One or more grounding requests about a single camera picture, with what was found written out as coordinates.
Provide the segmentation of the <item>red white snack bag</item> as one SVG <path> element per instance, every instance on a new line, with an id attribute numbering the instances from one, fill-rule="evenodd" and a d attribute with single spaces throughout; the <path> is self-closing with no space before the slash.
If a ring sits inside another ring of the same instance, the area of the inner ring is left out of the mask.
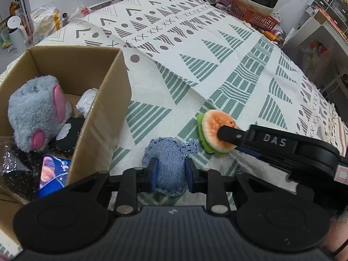
<path id="1" fill-rule="evenodd" d="M 86 16 L 88 16 L 89 14 L 92 13 L 91 8 L 86 7 L 84 4 L 81 4 L 80 6 L 78 6 L 75 11 L 70 15 L 70 17 L 68 18 L 68 23 L 77 20 L 77 19 L 81 19 L 84 18 Z"/>

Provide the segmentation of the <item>black lace soft item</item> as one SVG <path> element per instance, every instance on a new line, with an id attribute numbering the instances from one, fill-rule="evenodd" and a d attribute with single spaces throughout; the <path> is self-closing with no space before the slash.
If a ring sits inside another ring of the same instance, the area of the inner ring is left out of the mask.
<path id="1" fill-rule="evenodd" d="M 63 125 L 57 136 L 49 142 L 49 148 L 65 156 L 72 156 L 85 119 L 71 117 Z"/>

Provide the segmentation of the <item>blue printed packet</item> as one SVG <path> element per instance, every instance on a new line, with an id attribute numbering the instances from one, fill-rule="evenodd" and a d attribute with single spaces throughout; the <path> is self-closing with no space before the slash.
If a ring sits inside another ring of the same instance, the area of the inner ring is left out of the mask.
<path id="1" fill-rule="evenodd" d="M 38 197 L 42 198 L 65 187 L 71 160 L 44 155 Z"/>

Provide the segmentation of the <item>orange burger plush toy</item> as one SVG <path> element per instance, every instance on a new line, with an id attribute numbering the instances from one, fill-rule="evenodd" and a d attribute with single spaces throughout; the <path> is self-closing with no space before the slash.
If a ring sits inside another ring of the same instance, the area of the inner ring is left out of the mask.
<path id="1" fill-rule="evenodd" d="M 229 114 L 220 110 L 209 110 L 198 114 L 196 119 L 199 140 L 207 153 L 224 157 L 236 148 L 235 145 L 218 139 L 218 130 L 223 125 L 239 128 Z"/>

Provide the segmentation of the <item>blue denim soft toy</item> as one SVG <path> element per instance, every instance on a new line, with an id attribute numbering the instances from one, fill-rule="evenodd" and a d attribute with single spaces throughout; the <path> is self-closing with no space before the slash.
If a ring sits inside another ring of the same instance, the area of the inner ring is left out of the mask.
<path id="1" fill-rule="evenodd" d="M 185 161 L 198 153 L 195 139 L 183 142 L 173 137 L 152 139 L 144 150 L 142 165 L 149 166 L 151 159 L 157 159 L 155 190 L 168 196 L 180 196 L 187 190 Z"/>

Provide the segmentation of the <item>black glittery plastic bag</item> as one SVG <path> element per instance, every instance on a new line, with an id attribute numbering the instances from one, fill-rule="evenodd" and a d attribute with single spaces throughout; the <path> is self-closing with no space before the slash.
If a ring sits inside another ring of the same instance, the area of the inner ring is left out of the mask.
<path id="1" fill-rule="evenodd" d="M 42 161 L 42 153 L 26 153 L 14 138 L 1 137 L 1 189 L 22 204 L 37 199 Z"/>

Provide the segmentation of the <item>yellow white plastic bag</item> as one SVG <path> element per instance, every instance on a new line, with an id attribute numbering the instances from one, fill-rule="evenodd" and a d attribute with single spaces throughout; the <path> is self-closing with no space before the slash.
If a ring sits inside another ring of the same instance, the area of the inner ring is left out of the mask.
<path id="1" fill-rule="evenodd" d="M 33 43 L 41 42 L 62 28 L 62 18 L 54 3 L 42 5 L 30 13 L 33 25 Z"/>

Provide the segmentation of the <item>grey-blue fluffy plush toy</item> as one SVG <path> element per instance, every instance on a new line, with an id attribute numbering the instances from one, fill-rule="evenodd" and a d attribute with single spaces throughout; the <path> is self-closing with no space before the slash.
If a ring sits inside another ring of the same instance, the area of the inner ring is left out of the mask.
<path id="1" fill-rule="evenodd" d="M 9 98 L 8 119 L 17 147 L 42 151 L 72 115 L 73 108 L 58 80 L 47 75 L 33 78 Z"/>

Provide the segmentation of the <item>white crumpled paper ball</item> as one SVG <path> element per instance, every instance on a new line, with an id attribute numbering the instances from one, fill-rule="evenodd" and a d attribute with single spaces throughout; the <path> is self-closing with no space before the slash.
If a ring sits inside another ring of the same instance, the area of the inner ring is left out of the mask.
<path id="1" fill-rule="evenodd" d="M 78 111 L 79 115 L 82 115 L 85 119 L 87 118 L 89 111 L 91 109 L 91 106 L 95 100 L 95 97 L 98 93 L 97 88 L 90 88 L 86 90 L 81 98 L 78 100 L 76 106 L 76 109 Z"/>

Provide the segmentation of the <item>white shelf desk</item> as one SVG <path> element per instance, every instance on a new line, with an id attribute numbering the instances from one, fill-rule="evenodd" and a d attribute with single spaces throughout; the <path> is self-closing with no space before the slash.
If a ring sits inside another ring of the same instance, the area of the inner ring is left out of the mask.
<path id="1" fill-rule="evenodd" d="M 324 97 L 347 111 L 347 4 L 309 0 L 284 51 Z"/>

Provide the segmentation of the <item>red plastic basket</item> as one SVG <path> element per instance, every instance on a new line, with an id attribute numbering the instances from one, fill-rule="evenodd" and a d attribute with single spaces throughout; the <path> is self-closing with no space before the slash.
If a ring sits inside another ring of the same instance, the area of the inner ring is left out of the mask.
<path id="1" fill-rule="evenodd" d="M 279 22 L 271 16 L 265 16 L 238 0 L 231 0 L 230 14 L 241 21 L 250 23 L 255 27 L 259 27 L 265 31 L 271 31 Z"/>

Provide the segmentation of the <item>patterned white green blanket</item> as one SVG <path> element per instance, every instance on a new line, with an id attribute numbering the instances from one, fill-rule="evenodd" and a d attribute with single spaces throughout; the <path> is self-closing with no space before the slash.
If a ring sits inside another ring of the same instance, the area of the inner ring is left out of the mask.
<path id="1" fill-rule="evenodd" d="M 1 78 L 1 137 L 14 138 L 10 96 L 54 76 L 73 108 L 99 91 L 69 159 L 65 187 L 27 204 L 1 189 L 1 231 L 18 260 L 332 260 L 322 249 L 342 212 L 314 203 L 289 174 L 237 149 L 207 153 L 197 115 L 229 114 L 336 147 L 347 127 L 282 50 L 200 0 L 124 0 L 77 19 L 24 51 Z M 145 192 L 152 139 L 195 139 L 199 193 Z"/>

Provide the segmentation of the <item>orange carrot toy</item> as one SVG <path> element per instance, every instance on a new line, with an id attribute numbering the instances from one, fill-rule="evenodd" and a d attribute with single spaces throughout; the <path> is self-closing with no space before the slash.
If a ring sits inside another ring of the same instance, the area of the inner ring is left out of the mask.
<path id="1" fill-rule="evenodd" d="M 281 39 L 276 37 L 274 34 L 272 34 L 271 32 L 268 31 L 264 31 L 263 32 L 264 36 L 269 39 L 270 41 L 275 41 L 275 42 L 280 42 Z"/>

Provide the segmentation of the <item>white electric kettle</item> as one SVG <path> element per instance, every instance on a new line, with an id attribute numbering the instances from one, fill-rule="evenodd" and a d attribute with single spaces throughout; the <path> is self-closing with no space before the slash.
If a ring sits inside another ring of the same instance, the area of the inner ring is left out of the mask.
<path id="1" fill-rule="evenodd" d="M 24 26 L 21 25 L 21 18 L 18 16 L 10 17 L 7 27 L 13 47 L 17 52 L 25 51 L 29 45 L 29 38 Z"/>

